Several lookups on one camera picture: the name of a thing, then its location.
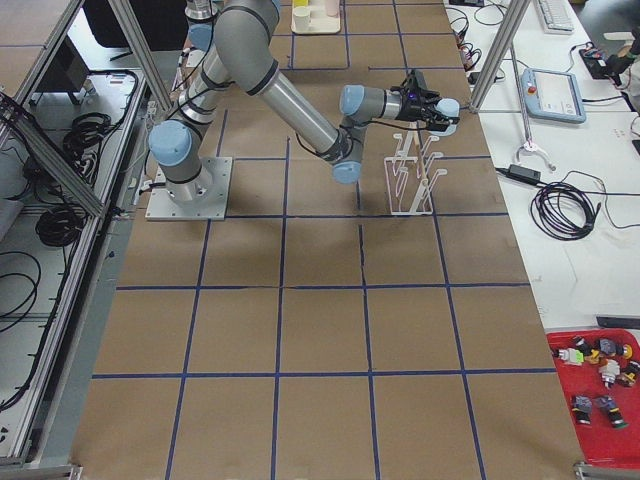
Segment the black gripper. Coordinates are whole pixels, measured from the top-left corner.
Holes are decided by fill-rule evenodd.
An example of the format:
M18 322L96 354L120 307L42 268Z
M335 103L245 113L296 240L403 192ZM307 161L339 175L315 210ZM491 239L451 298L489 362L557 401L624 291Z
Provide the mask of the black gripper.
M459 116L438 116L436 109L440 93L433 90L402 90L400 110L397 119L401 121L424 121L430 132L454 133L460 121Z

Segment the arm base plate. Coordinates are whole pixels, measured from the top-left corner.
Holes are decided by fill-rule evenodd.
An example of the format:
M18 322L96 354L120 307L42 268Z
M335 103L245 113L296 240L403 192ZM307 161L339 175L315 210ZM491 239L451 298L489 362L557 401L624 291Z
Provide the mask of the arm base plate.
M154 187L147 204L149 221L200 221L225 219L232 157L202 157L199 176L187 184L167 182L161 167L155 181L165 186Z

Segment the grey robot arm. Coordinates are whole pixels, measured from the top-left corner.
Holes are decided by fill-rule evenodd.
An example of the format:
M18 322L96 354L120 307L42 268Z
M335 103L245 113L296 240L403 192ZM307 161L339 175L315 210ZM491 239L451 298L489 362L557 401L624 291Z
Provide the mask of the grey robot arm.
M423 122L430 132L450 134L459 121L459 104L428 88L412 70L388 89L344 86L339 107L343 119L333 126L280 71L270 42L280 20L277 1L227 1L215 15L212 44L184 91L176 110L153 127L149 147L165 175L171 200L187 204L208 196L213 176L198 155L219 98L231 84L263 100L332 167L334 179L359 179L365 135L375 119Z

